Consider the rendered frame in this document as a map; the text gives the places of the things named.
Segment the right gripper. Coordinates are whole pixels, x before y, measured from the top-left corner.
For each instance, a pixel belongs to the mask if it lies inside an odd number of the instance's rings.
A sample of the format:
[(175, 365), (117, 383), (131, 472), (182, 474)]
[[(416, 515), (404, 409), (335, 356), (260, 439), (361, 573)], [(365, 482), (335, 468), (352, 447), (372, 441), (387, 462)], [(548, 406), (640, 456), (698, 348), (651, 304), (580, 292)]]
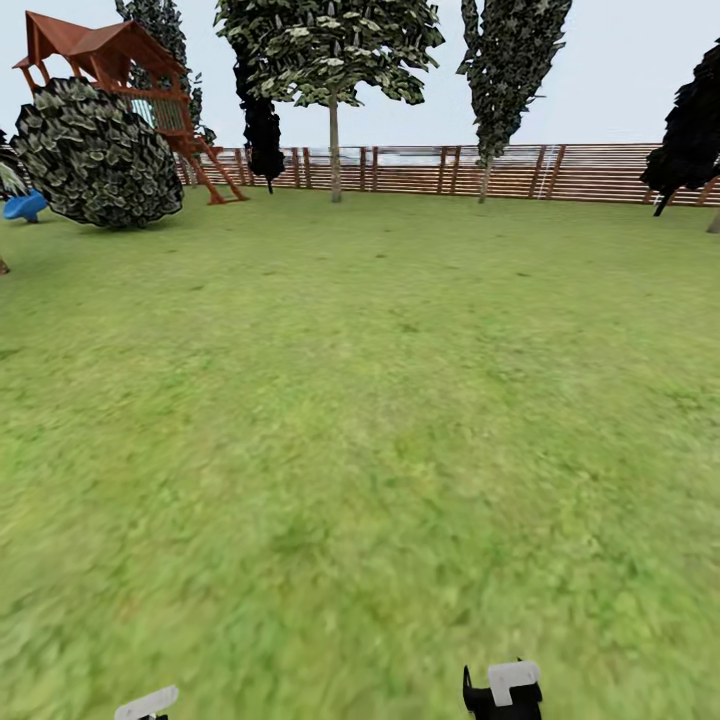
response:
[(511, 705), (497, 706), (489, 688), (473, 688), (470, 669), (465, 668), (463, 695), (468, 711), (475, 713), (475, 720), (541, 720), (539, 703), (543, 697), (535, 684), (520, 684), (511, 687)]

